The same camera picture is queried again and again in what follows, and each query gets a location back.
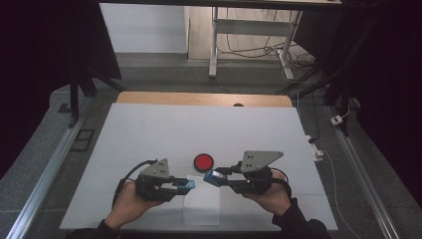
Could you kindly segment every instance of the human hand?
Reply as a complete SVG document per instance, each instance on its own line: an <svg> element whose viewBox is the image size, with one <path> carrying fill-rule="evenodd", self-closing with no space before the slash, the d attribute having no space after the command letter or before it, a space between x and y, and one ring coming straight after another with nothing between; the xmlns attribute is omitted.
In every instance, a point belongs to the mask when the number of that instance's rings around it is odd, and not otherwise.
<svg viewBox="0 0 422 239"><path fill-rule="evenodd" d="M277 170L271 169L274 178L285 180L286 176ZM283 216L285 212L291 207L286 188L280 183L273 183L271 188L264 194L242 194L245 198L256 201L265 210L274 213L278 216Z"/></svg>
<svg viewBox="0 0 422 239"><path fill-rule="evenodd" d="M124 224L136 220L149 208L161 203L143 200L136 193L135 183L129 181L123 186L111 213L105 219L105 224L113 230L118 230Z"/></svg>

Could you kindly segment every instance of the electrical wire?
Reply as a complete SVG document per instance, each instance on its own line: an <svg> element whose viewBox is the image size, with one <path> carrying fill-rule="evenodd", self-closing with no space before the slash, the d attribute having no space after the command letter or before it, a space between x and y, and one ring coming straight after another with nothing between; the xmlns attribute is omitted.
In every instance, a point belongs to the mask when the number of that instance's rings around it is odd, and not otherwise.
<svg viewBox="0 0 422 239"><path fill-rule="evenodd" d="M303 76L301 76L298 80L295 81L289 81L285 75L285 67L287 67L288 65L290 65L291 63L287 63L284 66L282 66L282 77L283 80L285 80L285 82L290 83L290 84L315 84L316 82L301 82L301 79L304 79L305 77L308 76L308 74L310 74L312 71L316 71L317 68L310 68L307 72L304 73Z"/></svg>
<svg viewBox="0 0 422 239"><path fill-rule="evenodd" d="M325 153L328 156L329 163L331 164L332 169L332 178L334 181L334 200L335 200L335 206L337 207L338 214L341 217L341 220L343 220L344 224L348 227L348 229L357 237L360 239L360 237L351 229L351 227L347 224L347 222L344 220L344 217L341 214L340 209L338 208L338 201L337 201L337 188L336 188L336 181L335 181L335 172L334 172L334 165L332 164L331 157L329 156L328 152L326 150L322 150L323 153Z"/></svg>
<svg viewBox="0 0 422 239"><path fill-rule="evenodd" d="M274 15L273 21L276 21L277 13L278 13L278 10L276 10L276 14ZM227 19L229 18L229 8L226 8L226 18ZM244 57L244 58L262 58L262 57L270 56L271 53L274 51L272 48L274 48L274 47L281 47L281 46L284 46L284 44L285 44L285 43L280 43L280 44L277 44L277 45L273 45L272 47L267 47L267 45L268 45L268 43L270 41L270 38L271 38L271 36L269 36L267 38L266 44L262 48L253 48L253 49L244 49L244 50L233 50L231 48L231 46L230 46L229 34L226 34L227 46L228 46L230 52L222 51L222 50L220 50L218 48L218 46L217 46L217 50L220 53L223 53L223 54L232 54L232 55L236 55L236 56ZM265 54L258 55L258 56L246 56L246 55L243 55L243 54L239 54L239 53L242 53L242 52L252 52L252 51L258 51L258 50L264 50L265 51Z"/></svg>
<svg viewBox="0 0 422 239"><path fill-rule="evenodd" d="M341 118L343 119L343 118L347 117L347 115L349 113L350 113L350 105L347 105L347 113L344 116L342 116Z"/></svg>
<svg viewBox="0 0 422 239"><path fill-rule="evenodd" d="M144 161L144 162L142 162L142 163L140 163L140 164L138 164L136 167L134 167L127 175L126 175L126 177L124 177L124 178L122 178L119 182L118 182L118 185L117 185L117 188L115 189L115 192L114 192L114 197L112 198L112 205L111 205L111 207L113 207L114 206L114 204L115 204L115 201L117 200L117 198L118 198L118 195L120 194L120 192L121 192L121 190L123 189L123 187L124 187L124 184L126 183L126 181L127 180L131 180L131 181L134 181L133 179L130 179L129 177L135 172L135 171L137 171L140 167L142 167L142 166L144 166L144 165L146 165L146 164L149 164L149 165L152 165L152 164L154 164L154 163L156 163L158 160L147 160L147 161Z"/></svg>
<svg viewBox="0 0 422 239"><path fill-rule="evenodd" d="M305 78L309 78L310 76L312 76L313 74L315 74L316 72L317 72L317 70L318 70L318 68L311 68L311 69L309 69L307 72L305 72L299 79L297 79L296 81L294 81L294 82L292 82L293 84L300 84L300 83L302 83L303 82L303 80L305 79ZM290 87L291 87L292 85L290 85L290 86L286 86L286 87L284 87L284 88L282 88L282 89L280 89L280 90L277 90L276 92L275 92L275 94L276 95L279 95L280 93L284 93L286 90L288 90Z"/></svg>
<svg viewBox="0 0 422 239"><path fill-rule="evenodd" d="M263 21L268 18L269 14L270 14L270 9L267 9L267 15L263 18Z"/></svg>
<svg viewBox="0 0 422 239"><path fill-rule="evenodd" d="M218 88L219 89L221 89L221 90L223 90L223 91L225 91L226 93L228 93L228 94L232 94L231 92L229 92L227 89L225 89L224 87L222 87L222 86L218 86Z"/></svg>

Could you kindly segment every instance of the clamp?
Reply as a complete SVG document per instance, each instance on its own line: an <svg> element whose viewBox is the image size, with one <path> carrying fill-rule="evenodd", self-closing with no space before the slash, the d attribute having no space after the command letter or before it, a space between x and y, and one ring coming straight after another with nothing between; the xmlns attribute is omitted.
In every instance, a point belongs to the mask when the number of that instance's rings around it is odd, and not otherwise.
<svg viewBox="0 0 422 239"><path fill-rule="evenodd" d="M264 194L271 188L272 183L284 185L289 198L292 198L292 189L289 180L274 178L268 165L279 159L284 154L281 151L245 151L243 160L231 167L217 167L211 169L204 175L204 181L220 187L230 186L236 193ZM228 175L232 173L243 174L246 180L229 180Z"/></svg>
<svg viewBox="0 0 422 239"><path fill-rule="evenodd" d="M136 193L145 201L170 201L175 195L186 195L195 188L195 182L187 178L176 178L169 174L167 158L161 160L148 160L136 166L125 178L122 178L115 190L112 205L118 198L123 186L129 177L140 167L149 164L143 169L135 180ZM172 188L164 187L171 183Z"/></svg>

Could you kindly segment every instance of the gray floor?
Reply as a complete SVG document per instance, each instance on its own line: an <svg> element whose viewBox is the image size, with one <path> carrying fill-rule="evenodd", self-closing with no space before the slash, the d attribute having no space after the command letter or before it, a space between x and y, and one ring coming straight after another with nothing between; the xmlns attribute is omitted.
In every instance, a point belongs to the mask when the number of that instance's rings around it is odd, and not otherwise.
<svg viewBox="0 0 422 239"><path fill-rule="evenodd" d="M287 85L282 80L279 64L221 63L215 80L208 79L206 62L163 59L154 61L150 58L140 60L131 56L120 56L119 64L123 76L122 84L131 91L272 95L276 90ZM294 73L300 76L304 71L305 69L296 69ZM58 229L61 219L66 213L100 135L107 111L117 97L116 91L100 82L96 83L99 93L91 101L88 119L82 126L85 132L93 133L92 141L89 145L84 144L86 141L74 142L72 146L74 150L68 153L26 238L64 238L66 236L66 232ZM291 91L291 94L304 87L305 85L299 86ZM339 144L334 128L329 124L325 106L320 100L323 93L324 90L320 90L315 93L314 99L311 95L301 99L299 107L306 133L318 137L318 123L320 136L316 145L329 153L334 166L338 204L334 200L333 177L328 158L325 156L322 162L316 164L339 227L338 231L332 231L330 235L332 238L356 238L340 218L337 211L339 209L345 221L360 238L384 238ZM297 100L293 99L293 101L297 107ZM0 238L6 238L66 130L70 115L58 113L58 110L62 104L68 103L68 88L52 93L50 109L43 122L16 163L0 181ZM349 115L348 127L350 138L363 159L370 178L401 238L422 238L421 208L376 146L359 127L355 119L355 108L352 108Z"/></svg>

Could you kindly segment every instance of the red button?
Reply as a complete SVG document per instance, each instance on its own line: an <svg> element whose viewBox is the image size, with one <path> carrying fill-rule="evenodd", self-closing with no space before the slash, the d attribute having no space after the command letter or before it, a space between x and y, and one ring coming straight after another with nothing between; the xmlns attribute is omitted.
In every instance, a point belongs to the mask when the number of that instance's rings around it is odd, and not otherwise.
<svg viewBox="0 0 422 239"><path fill-rule="evenodd" d="M201 153L195 157L193 165L199 172L207 172L214 166L214 159L207 153Z"/></svg>

